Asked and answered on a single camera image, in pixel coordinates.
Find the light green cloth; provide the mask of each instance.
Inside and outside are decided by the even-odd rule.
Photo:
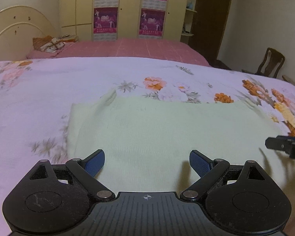
[[[164,102],[116,97],[112,91],[94,105],[72,106],[68,151],[83,159],[103,149],[106,160],[98,180],[115,193],[184,190],[199,179],[188,165],[193,149],[231,164],[253,159],[266,166],[263,151],[282,185],[282,164],[265,147],[267,137],[279,134],[253,104]]]

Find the brown wooden door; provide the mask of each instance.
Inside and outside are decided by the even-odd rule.
[[[189,46],[214,64],[219,53],[231,0],[197,0]]]

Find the curved headboard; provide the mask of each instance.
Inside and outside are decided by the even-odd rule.
[[[50,21],[38,10],[16,5],[0,11],[0,61],[22,60],[33,49],[33,37],[57,36]]]

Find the white floral blanket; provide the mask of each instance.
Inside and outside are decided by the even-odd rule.
[[[112,88],[119,96],[160,102],[249,99],[282,134],[295,136],[295,87],[281,80],[149,58],[0,62],[0,236],[10,232],[2,202],[29,169],[43,157],[52,163],[73,158],[66,148],[71,105],[94,103]],[[295,161],[281,157],[286,178],[294,180]]]

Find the gray ribbed plate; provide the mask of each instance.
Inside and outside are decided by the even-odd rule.
[[[57,235],[234,236],[212,224],[198,204],[180,201],[174,193],[120,193],[114,201],[96,204],[78,226]]]

